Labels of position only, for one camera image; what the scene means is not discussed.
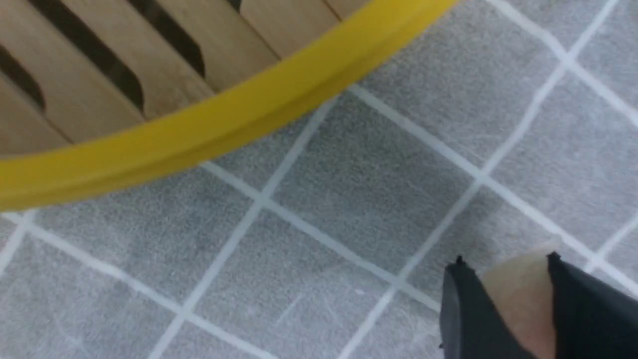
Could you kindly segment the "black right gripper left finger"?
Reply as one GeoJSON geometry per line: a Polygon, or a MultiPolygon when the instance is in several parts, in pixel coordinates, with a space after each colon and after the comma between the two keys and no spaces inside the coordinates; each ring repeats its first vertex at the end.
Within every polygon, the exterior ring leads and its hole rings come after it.
{"type": "Polygon", "coordinates": [[[533,359],[460,256],[444,271],[439,328],[445,359],[533,359]]]}

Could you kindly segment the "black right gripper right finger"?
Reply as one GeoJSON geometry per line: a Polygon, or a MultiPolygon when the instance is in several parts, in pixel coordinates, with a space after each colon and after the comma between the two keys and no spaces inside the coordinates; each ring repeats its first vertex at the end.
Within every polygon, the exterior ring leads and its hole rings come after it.
{"type": "Polygon", "coordinates": [[[557,359],[636,359],[638,303],[552,252],[552,322],[557,359]]]}

